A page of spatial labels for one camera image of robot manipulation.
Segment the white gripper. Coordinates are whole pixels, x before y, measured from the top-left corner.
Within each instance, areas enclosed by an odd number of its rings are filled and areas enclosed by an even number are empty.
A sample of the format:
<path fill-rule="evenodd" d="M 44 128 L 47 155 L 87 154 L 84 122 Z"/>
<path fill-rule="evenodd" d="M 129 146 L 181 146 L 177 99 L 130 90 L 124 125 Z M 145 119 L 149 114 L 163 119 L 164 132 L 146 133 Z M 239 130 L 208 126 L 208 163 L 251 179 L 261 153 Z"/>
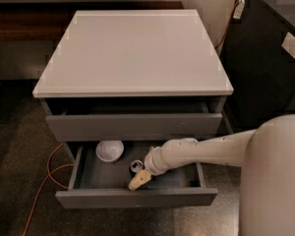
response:
<path fill-rule="evenodd" d="M 151 175 L 158 176 L 169 170 L 169 166 L 164 162 L 160 147 L 150 147 L 145 157 L 145 169 L 136 173 L 130 181 L 128 188 L 132 191 L 137 190 L 142 185 L 150 181 Z"/>

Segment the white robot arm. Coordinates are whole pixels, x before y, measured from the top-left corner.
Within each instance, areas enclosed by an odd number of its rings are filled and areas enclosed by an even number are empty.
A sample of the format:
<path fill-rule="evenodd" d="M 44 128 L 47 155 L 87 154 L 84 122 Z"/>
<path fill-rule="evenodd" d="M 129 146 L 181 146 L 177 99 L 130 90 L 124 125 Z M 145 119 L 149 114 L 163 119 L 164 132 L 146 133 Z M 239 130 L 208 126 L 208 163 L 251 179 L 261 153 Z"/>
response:
<path fill-rule="evenodd" d="M 195 162 L 241 168 L 240 236 L 295 236 L 295 114 L 270 119 L 255 130 L 151 147 L 145 168 L 129 188 Z"/>

